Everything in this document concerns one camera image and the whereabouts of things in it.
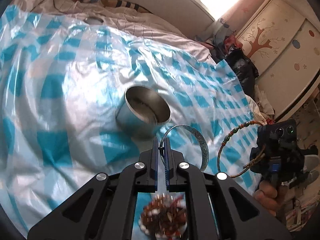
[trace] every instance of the triangular cutout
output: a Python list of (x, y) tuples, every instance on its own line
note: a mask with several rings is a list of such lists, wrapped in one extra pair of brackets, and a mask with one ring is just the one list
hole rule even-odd
[(236, 205), (240, 219), (245, 222), (259, 215), (256, 209), (244, 196), (242, 196), (234, 187), (229, 189), (233, 202)]
[(77, 201), (69, 206), (62, 215), (71, 221), (78, 223), (90, 201), (92, 193), (93, 189), (87, 190)]

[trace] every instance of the tree decal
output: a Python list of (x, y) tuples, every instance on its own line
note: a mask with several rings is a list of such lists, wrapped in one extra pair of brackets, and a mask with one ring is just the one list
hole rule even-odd
[[(266, 33), (267, 32), (271, 32), (272, 33), (271, 29), (275, 25), (275, 23), (272, 22), (270, 27), (265, 27), (265, 28), (260, 29), (259, 26), (260, 26), (261, 22), (264, 22), (265, 20), (266, 20), (265, 18), (262, 18), (261, 20), (258, 20), (257, 25), (256, 26), (252, 26), (251, 27), (251, 31), (247, 32), (248, 37), (246, 39), (244, 37), (242, 37), (242, 39), (244, 41), (249, 42), (250, 45), (251, 45), (251, 50), (247, 55), (248, 58), (250, 58), (255, 52), (259, 52), (262, 58), (263, 58), (263, 56), (269, 57), (269, 54), (267, 52), (260, 50), (262, 48), (274, 49), (273, 52), (275, 54), (277, 54), (278, 53), (277, 49), (279, 49), (279, 48), (275, 48), (275, 47), (271, 46), (270, 42), (273, 41), (274, 43), (277, 43), (278, 41), (284, 41), (285, 40), (285, 38), (281, 38), (281, 39), (279, 39), (279, 38), (271, 38), (271, 39), (267, 39), (266, 41), (263, 41), (264, 38), (266, 37)], [(262, 38), (263, 38), (262, 44), (259, 44), (258, 40), (259, 40), (259, 38), (260, 38), (262, 33), (263, 33), (263, 35), (262, 35)]]

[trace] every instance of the stainless steel cup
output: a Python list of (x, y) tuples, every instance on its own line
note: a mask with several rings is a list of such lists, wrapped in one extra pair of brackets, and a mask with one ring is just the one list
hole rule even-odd
[(167, 102), (154, 90), (142, 86), (128, 88), (116, 111), (116, 122), (136, 138), (152, 138), (171, 119)]

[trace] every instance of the bed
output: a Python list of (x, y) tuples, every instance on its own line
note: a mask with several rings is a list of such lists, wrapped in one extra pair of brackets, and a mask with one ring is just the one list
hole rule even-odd
[[(87, 24), (90, 17), (102, 25)], [(0, 204), (24, 237), (96, 173), (120, 172), (151, 148), (115, 124), (126, 88), (151, 87), (169, 104), (172, 119), (158, 139), (177, 124), (203, 134), (208, 173), (217, 172), (216, 155), (230, 130), (259, 118), (228, 64), (216, 64), (208, 49), (156, 15), (100, 2), (13, 0), (1, 26)], [(180, 130), (169, 138), (200, 166), (195, 138)], [(238, 173), (256, 138), (256, 126), (234, 135), (221, 170)], [(162, 163), (158, 174), (156, 194), (166, 192)], [(249, 171), (236, 181), (252, 194), (260, 176)], [(151, 197), (138, 196), (132, 239), (145, 237), (137, 219)]]

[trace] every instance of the human hand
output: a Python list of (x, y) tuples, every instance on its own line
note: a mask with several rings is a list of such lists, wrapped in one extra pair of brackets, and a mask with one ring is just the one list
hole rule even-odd
[(287, 191), (287, 186), (280, 186), (277, 191), (268, 181), (263, 180), (252, 196), (275, 217), (284, 202)]

